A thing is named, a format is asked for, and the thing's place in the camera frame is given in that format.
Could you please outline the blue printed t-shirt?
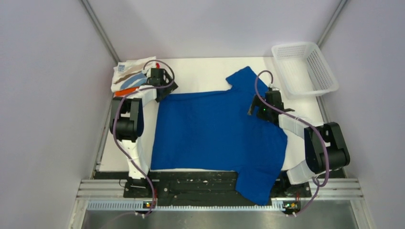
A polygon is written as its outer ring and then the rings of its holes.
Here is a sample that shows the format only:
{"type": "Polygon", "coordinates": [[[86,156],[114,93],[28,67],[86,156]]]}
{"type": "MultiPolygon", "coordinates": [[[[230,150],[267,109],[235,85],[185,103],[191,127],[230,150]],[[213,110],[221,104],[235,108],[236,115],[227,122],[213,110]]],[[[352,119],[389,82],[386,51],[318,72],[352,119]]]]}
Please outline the blue printed t-shirt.
{"type": "Polygon", "coordinates": [[[249,115],[267,87],[245,67],[226,78],[230,89],[171,94],[159,104],[151,169],[196,168],[237,172],[236,191],[265,205],[279,176],[288,137],[249,115]]]}

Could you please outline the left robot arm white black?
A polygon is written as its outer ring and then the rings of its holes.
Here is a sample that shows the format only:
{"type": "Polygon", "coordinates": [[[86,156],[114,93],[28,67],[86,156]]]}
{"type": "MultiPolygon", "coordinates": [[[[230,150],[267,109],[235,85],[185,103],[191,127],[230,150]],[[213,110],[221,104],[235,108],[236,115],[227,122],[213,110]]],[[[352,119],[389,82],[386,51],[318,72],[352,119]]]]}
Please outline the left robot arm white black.
{"type": "Polygon", "coordinates": [[[139,180],[135,191],[141,197],[148,197],[153,192],[153,184],[147,181],[149,165],[144,159],[140,140],[145,127],[143,107],[152,101],[159,103],[177,89],[174,79],[172,69],[152,68],[146,83],[129,95],[112,100],[109,130],[128,160],[128,176],[139,180]]]}

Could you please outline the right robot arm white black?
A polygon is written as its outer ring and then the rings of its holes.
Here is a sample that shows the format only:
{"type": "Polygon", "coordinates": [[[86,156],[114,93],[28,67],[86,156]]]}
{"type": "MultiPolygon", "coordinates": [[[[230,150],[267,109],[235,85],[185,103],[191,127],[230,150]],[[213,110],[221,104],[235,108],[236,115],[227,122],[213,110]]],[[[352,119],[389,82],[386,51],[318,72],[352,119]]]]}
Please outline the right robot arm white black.
{"type": "Polygon", "coordinates": [[[280,191],[287,197],[292,197],[299,191],[299,184],[345,167],[351,161],[338,123],[314,122],[299,115],[294,109],[285,108],[280,91],[269,89],[264,96],[256,94],[248,114],[255,114],[303,139],[304,160],[287,170],[288,178],[280,183],[280,191]]]}

